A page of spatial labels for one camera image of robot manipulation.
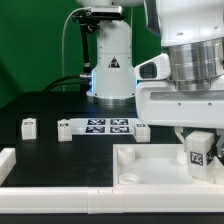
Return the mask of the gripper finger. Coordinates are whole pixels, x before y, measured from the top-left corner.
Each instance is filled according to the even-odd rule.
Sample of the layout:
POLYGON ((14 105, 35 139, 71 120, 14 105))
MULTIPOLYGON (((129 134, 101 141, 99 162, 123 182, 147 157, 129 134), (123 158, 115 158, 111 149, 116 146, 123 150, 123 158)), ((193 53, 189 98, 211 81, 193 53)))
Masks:
POLYGON ((224 129, 216 129, 219 139, 216 143, 218 157, 224 156, 224 129))
POLYGON ((182 144, 185 143, 185 137, 184 137, 184 128, 183 127, 175 127, 174 128, 175 135, 180 140, 182 144))

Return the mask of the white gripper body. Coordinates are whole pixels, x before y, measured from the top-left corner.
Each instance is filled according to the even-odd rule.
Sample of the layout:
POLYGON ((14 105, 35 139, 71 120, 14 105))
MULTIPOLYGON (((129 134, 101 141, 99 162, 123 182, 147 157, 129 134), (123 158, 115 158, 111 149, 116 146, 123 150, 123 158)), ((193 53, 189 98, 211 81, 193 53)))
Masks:
POLYGON ((138 118, 145 124, 224 129, 224 75, 205 91, 177 91, 167 80, 169 57, 162 53, 134 68, 138 118))

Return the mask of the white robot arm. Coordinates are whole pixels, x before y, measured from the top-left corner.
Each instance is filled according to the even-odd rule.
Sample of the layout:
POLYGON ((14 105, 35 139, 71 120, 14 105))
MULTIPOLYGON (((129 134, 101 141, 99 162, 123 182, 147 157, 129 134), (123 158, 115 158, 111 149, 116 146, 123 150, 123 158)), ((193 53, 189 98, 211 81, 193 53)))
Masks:
POLYGON ((215 129, 224 155, 224 0, 144 0, 147 26, 161 35, 162 53, 145 62, 139 118, 150 125, 215 129))

